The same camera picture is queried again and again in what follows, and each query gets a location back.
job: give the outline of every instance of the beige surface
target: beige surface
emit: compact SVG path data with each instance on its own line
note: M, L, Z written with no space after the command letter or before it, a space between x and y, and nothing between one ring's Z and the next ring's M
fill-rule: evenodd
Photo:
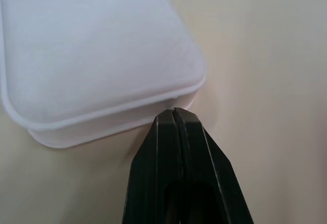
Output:
M327 223L326 0L171 0L208 64L192 111L255 223ZM0 223L120 223L149 127L51 150L0 111Z

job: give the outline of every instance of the container lid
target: container lid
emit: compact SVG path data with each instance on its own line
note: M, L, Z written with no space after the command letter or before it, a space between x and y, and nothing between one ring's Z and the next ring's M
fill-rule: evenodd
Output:
M53 130L197 90L202 57L168 0L1 0L4 106Z

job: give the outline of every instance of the white box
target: white box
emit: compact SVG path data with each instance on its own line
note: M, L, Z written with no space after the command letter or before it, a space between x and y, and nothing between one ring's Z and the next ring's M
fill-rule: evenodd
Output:
M168 0L1 0L0 78L12 119L64 148L188 108L203 58Z

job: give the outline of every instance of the plastic container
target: plastic container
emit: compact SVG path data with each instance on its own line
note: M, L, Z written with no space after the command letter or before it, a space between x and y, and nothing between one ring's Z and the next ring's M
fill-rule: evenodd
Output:
M1 0L0 78L12 119L74 146L188 108L201 54L168 0Z

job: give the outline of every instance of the black plastic object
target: black plastic object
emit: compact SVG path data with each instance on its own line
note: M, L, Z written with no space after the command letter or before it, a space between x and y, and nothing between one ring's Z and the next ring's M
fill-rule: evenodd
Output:
M198 117L154 120L131 165L123 224L253 223L232 166Z

